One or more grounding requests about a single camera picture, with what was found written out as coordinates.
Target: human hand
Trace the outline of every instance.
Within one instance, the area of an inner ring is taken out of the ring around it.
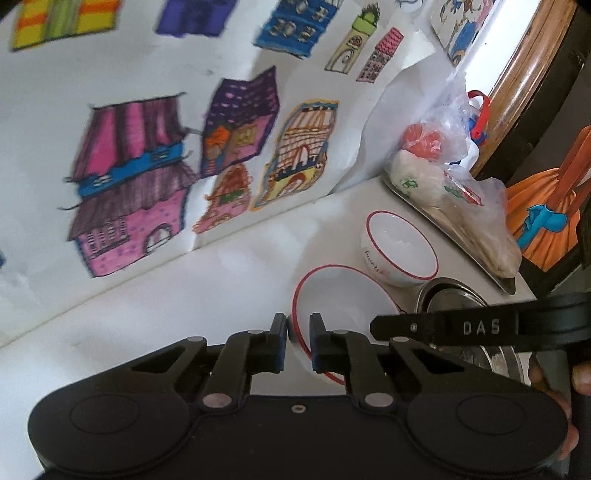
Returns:
[[[574,450],[579,442],[579,431],[570,422],[571,409],[563,394],[556,392],[550,388],[548,381],[544,376],[544,371],[537,361],[535,354],[530,358],[530,368],[528,376],[531,381],[531,386],[547,393],[550,397],[555,399],[564,410],[564,414],[569,420],[569,431],[567,433],[566,441],[560,452],[559,460],[564,460],[570,452]],[[581,395],[591,396],[591,361],[577,365],[573,368],[571,381],[574,389]]]

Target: red tomato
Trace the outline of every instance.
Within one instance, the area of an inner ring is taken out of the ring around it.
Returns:
[[[402,134],[402,149],[428,160],[441,157],[441,132],[433,131],[423,135],[421,124],[412,124]]]

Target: metal lid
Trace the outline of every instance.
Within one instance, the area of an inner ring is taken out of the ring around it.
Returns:
[[[487,307],[484,299],[470,287],[452,278],[440,277],[427,283],[418,296],[415,311],[442,312],[445,310]],[[521,362],[510,346],[437,346],[461,360],[523,382]]]

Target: metal tray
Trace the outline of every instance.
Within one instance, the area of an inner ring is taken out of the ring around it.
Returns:
[[[464,245],[463,240],[457,236],[454,232],[449,230],[445,225],[440,225],[438,221],[436,221],[431,215],[425,212],[421,207],[415,205],[415,203],[405,197],[402,193],[400,193],[390,179],[388,177],[387,172],[382,173],[382,181],[388,187],[390,191],[393,192],[398,198],[402,199],[406,203],[408,203],[412,208],[414,208],[418,213],[420,213],[423,217],[425,217],[429,222],[439,228],[459,249],[461,249],[476,265],[478,265],[484,273],[503,291],[507,292],[509,295],[515,295],[516,287],[515,287],[515,279],[514,278],[501,278],[491,272],[486,264],[475,254],[471,253]]]

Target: white table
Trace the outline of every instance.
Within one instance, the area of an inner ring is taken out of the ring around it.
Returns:
[[[379,209],[402,215],[425,234],[439,256],[439,276],[470,285],[490,304],[534,298],[521,277],[516,295],[501,292],[379,179],[368,180],[193,251],[0,349],[0,478],[31,480],[41,472],[27,418],[46,394],[187,336],[216,344],[238,331],[268,329],[275,312],[290,313],[297,283],[314,267],[365,269],[361,231],[367,215]],[[412,310],[416,291],[389,292]],[[307,372],[293,347],[281,375],[253,381],[253,392],[263,394],[331,394],[340,388]]]

